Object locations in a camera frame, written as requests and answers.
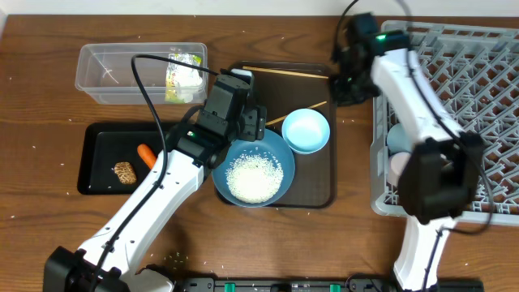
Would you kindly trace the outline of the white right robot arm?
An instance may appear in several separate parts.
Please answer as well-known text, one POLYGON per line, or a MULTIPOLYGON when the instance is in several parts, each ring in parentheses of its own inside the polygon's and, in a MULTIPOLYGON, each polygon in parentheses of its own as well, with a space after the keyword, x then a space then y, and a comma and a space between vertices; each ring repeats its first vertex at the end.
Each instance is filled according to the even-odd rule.
POLYGON ((401 291, 437 291, 448 236, 482 234, 494 217, 494 196, 483 169, 484 141, 442 106, 408 32, 381 32, 371 13, 342 15, 331 60, 339 69, 329 79, 335 102, 351 106, 386 96, 412 145, 397 181, 407 219, 392 272, 401 291))

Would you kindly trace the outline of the light blue cup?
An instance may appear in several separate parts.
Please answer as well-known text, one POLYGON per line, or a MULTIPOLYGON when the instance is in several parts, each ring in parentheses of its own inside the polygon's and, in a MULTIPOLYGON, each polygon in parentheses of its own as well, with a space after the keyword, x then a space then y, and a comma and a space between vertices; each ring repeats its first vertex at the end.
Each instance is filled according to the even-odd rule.
POLYGON ((389 129, 386 136, 386 144, 391 155, 399 152, 412 152, 412 144, 400 123, 389 129))

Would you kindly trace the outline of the white napkin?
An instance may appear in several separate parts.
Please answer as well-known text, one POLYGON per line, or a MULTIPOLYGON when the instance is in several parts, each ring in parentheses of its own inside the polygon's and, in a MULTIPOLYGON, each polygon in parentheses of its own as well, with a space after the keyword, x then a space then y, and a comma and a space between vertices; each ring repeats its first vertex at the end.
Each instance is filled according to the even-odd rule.
POLYGON ((166 97, 169 102, 198 103, 204 79, 196 69, 170 63, 166 80, 166 97))

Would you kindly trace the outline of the orange carrot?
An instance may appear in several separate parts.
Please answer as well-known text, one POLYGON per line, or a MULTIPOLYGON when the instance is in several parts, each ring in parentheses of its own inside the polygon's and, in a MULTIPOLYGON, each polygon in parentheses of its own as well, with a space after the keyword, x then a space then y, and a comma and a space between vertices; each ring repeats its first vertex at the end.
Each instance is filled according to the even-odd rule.
POLYGON ((157 156, 146 144, 140 144, 137 147, 137 153, 145 165, 151 170, 157 162, 157 156))

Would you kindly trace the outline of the brown cookie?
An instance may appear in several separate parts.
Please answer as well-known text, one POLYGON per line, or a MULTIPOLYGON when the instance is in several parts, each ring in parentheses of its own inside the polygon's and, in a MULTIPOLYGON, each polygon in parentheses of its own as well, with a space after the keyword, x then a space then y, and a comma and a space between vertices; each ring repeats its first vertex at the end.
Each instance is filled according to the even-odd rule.
POLYGON ((124 185, 131 185, 137 182, 135 171, 132 165, 127 161, 116 163, 114 173, 118 176, 119 182, 124 185))

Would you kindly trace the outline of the yellow foil snack wrapper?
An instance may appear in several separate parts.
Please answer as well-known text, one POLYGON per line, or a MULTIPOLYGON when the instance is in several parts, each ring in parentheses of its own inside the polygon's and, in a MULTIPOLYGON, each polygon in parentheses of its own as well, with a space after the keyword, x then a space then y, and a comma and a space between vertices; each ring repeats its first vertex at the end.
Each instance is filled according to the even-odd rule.
MULTIPOLYGON (((192 66, 199 66, 202 61, 201 57, 187 53, 169 54, 169 59, 192 66)), ((199 89, 202 83, 203 78, 198 70, 170 62, 166 69, 165 101, 181 104, 192 103, 193 91, 199 89)))

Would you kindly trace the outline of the light blue small bowl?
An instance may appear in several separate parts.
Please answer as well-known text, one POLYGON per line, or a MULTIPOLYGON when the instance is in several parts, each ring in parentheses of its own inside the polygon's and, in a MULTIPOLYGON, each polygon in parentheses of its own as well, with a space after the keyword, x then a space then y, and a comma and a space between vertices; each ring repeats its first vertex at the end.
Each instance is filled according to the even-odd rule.
POLYGON ((308 155, 321 150, 329 141, 328 120, 314 109, 297 109, 285 118, 281 135, 298 154, 308 155))

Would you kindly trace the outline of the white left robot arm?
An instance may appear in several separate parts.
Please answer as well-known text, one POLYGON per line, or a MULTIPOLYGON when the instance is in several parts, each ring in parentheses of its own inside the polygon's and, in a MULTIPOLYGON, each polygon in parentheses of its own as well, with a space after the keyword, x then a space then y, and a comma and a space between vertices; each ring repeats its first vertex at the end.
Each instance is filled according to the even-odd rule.
POLYGON ((145 253, 177 208, 198 191, 235 140, 261 140, 266 109, 243 69, 216 74, 207 100, 190 108, 168 134, 147 177, 118 212, 77 251, 58 247, 45 262, 45 291, 172 291, 158 268, 141 269, 145 253))

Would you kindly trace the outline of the pink cup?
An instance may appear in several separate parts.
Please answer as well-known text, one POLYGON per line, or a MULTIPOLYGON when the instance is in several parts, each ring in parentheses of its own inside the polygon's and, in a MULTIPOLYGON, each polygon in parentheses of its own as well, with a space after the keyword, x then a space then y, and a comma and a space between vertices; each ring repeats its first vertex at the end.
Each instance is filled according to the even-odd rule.
POLYGON ((393 186, 397 186, 398 180, 410 159, 409 152, 399 152, 392 155, 388 160, 387 182, 393 186))

